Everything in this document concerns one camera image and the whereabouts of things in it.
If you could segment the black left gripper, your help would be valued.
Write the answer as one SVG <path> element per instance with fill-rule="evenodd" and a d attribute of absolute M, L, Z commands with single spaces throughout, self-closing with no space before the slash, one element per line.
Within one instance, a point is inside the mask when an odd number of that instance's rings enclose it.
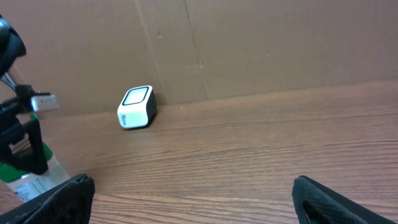
<path fill-rule="evenodd" d="M 16 85 L 16 97 L 1 103 L 1 162 L 18 170 L 42 175 L 48 170 L 39 120 L 25 124 L 17 122 L 16 115 L 40 111 L 39 105 L 50 99 L 50 93 L 36 92 L 31 85 Z M 12 152 L 11 144 L 28 135 L 30 149 Z"/>

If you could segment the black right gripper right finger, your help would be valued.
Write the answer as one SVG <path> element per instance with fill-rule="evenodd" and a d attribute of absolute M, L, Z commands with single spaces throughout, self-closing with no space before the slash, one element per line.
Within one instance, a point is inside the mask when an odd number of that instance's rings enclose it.
<path fill-rule="evenodd" d="M 395 224 L 304 175 L 294 180 L 292 198 L 300 224 Z"/>

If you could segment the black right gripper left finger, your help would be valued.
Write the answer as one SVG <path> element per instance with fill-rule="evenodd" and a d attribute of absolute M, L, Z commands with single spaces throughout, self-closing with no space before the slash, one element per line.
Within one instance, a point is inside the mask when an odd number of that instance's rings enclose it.
<path fill-rule="evenodd" d="M 94 179 L 78 174 L 1 215 L 5 224 L 88 224 L 95 195 Z"/>

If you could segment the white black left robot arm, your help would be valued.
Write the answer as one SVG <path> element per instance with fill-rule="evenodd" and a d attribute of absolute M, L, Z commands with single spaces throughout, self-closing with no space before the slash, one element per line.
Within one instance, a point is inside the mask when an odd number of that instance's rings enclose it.
<path fill-rule="evenodd" d="M 26 55 L 25 45 L 16 30 L 1 18 L 1 76 L 5 76 L 18 57 Z M 16 85 L 16 97 L 1 103 L 1 162 L 33 174 L 48 170 L 38 120 L 20 123 L 18 114 L 33 111 L 30 99 L 38 94 L 30 85 Z M 13 153 L 10 144 L 16 144 L 28 135 L 31 148 Z"/>

